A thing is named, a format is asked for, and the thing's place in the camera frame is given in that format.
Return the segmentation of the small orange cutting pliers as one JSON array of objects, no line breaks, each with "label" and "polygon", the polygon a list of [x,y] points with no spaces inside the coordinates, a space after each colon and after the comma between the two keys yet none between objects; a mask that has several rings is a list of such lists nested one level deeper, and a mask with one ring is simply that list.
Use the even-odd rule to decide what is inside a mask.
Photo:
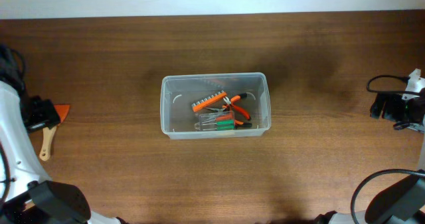
[{"label": "small orange cutting pliers", "polygon": [[235,105],[232,101],[231,101],[231,99],[229,99],[227,96],[225,96],[224,98],[223,98],[223,100],[225,101],[225,103],[226,103],[226,105],[229,107],[229,108],[231,108],[231,109],[233,109],[233,110],[235,110],[235,111],[237,111],[237,112],[239,112],[240,114],[242,114],[247,120],[251,120],[251,115],[245,110],[245,109],[243,109],[243,108],[241,108],[241,107],[239,107],[239,106],[237,106],[237,105]]}]

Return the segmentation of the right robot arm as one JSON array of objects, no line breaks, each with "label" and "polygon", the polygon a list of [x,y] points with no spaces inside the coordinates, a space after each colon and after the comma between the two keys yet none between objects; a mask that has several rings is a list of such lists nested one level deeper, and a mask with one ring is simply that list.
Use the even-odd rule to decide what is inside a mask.
[{"label": "right robot arm", "polygon": [[[399,94],[378,94],[371,106],[370,116],[394,122],[393,128],[401,130],[410,124],[424,126],[424,91],[409,100]],[[379,192],[365,211],[356,212],[355,202],[360,190],[372,179],[388,174],[405,174],[406,177]],[[424,212],[424,148],[421,148],[417,170],[386,169],[366,177],[354,191],[350,213],[331,211],[317,216],[314,223],[423,223]]]}]

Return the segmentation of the orange screwdriver bit holder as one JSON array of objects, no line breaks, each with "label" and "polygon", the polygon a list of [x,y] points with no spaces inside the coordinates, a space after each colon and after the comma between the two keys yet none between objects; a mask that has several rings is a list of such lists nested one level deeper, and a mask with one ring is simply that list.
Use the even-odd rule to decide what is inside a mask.
[{"label": "orange screwdriver bit holder", "polygon": [[219,91],[215,94],[207,96],[206,98],[203,98],[203,99],[193,103],[191,105],[192,110],[193,110],[193,112],[198,112],[198,111],[202,110],[203,108],[207,108],[211,104],[214,104],[214,103],[220,101],[224,97],[227,97],[227,93],[225,91],[221,90],[221,91]]}]

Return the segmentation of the orange scraper wooden handle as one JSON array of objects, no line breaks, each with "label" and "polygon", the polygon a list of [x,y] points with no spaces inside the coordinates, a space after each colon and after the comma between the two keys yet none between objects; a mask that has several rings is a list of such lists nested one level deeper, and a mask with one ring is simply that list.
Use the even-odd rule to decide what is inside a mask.
[{"label": "orange scraper wooden handle", "polygon": [[56,113],[58,114],[60,118],[59,124],[54,126],[53,128],[44,128],[43,129],[43,141],[42,141],[42,148],[41,152],[39,154],[39,158],[46,162],[50,159],[51,154],[51,146],[52,141],[54,139],[54,135],[56,133],[57,128],[65,121],[66,117],[68,116],[68,113],[70,111],[70,105],[69,104],[55,104],[54,108],[56,110]]}]

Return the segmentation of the clear plastic container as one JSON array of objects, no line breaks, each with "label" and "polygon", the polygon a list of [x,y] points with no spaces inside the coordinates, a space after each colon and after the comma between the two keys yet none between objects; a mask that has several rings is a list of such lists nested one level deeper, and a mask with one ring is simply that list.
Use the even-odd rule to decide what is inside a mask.
[{"label": "clear plastic container", "polygon": [[[235,128],[226,131],[196,131],[195,123],[201,114],[214,113],[203,108],[193,112],[191,105],[219,91],[227,97],[247,93],[247,97],[235,104],[251,115],[251,128]],[[211,104],[210,108],[221,108],[224,100]],[[272,125],[270,93],[266,76],[261,72],[196,74],[166,76],[161,86],[161,129],[171,139],[235,138],[261,136]],[[234,111],[234,117],[242,122],[246,119]]]}]

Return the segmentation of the orange black long-nose pliers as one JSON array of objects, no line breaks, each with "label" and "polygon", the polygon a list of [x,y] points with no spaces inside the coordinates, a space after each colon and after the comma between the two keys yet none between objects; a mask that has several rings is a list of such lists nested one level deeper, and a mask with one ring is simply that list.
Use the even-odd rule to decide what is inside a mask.
[{"label": "orange black long-nose pliers", "polygon": [[[231,99],[231,101],[235,104],[236,102],[238,102],[242,99],[245,99],[247,96],[248,96],[247,93],[241,93],[241,94],[237,94],[236,96],[233,96],[232,98],[229,98],[229,99]],[[222,105],[221,108],[207,107],[206,109],[213,111],[213,112],[226,112],[226,111],[233,111],[234,112],[235,111],[235,110],[229,108],[226,105],[225,102],[224,102],[224,104]],[[251,128],[252,127],[250,120],[246,120],[246,122],[242,122],[242,121],[237,120],[235,117],[234,117],[234,119],[235,119],[235,122],[236,122],[235,128]]]}]

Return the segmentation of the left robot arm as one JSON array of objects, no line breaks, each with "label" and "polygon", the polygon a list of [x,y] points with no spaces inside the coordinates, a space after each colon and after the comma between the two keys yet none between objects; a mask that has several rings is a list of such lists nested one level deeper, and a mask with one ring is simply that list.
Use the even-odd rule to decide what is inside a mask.
[{"label": "left robot arm", "polygon": [[1,46],[1,222],[123,223],[91,210],[75,185],[55,182],[41,166],[29,134],[42,130],[50,145],[60,114],[49,100],[30,97],[26,62]]}]

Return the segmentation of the clear case coloured screwdrivers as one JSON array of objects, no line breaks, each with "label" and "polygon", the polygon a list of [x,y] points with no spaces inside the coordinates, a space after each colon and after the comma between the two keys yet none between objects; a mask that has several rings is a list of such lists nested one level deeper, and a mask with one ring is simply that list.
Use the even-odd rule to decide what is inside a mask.
[{"label": "clear case coloured screwdrivers", "polygon": [[233,111],[215,112],[201,114],[199,121],[195,123],[196,131],[226,131],[235,129],[235,119]]}]

